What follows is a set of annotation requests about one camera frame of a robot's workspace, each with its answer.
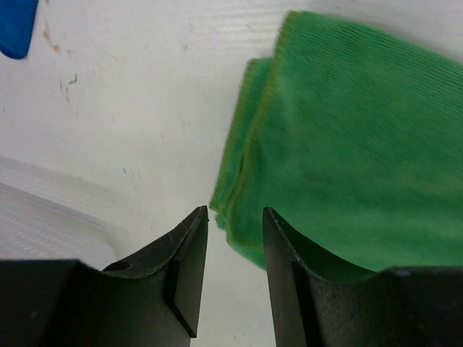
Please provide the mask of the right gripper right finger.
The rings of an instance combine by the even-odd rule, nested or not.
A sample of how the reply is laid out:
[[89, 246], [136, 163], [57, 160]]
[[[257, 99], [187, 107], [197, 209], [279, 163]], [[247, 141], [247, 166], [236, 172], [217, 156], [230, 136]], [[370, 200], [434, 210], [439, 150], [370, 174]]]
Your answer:
[[353, 265], [263, 211], [278, 346], [460, 346], [462, 269]]

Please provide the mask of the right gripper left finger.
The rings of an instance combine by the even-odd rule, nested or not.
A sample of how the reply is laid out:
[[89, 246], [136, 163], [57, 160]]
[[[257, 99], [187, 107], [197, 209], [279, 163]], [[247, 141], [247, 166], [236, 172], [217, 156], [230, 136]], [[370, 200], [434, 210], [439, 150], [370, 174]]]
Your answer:
[[1, 262], [3, 346], [188, 346], [197, 336], [208, 210], [96, 270], [79, 260]]

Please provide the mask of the green microfiber towel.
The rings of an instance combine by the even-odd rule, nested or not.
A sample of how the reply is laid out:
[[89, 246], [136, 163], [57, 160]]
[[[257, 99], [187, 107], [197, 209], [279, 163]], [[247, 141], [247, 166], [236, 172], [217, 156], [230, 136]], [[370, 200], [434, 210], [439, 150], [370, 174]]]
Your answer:
[[359, 268], [462, 264], [462, 65], [369, 25], [289, 12], [251, 59], [211, 209], [265, 264], [263, 210]]

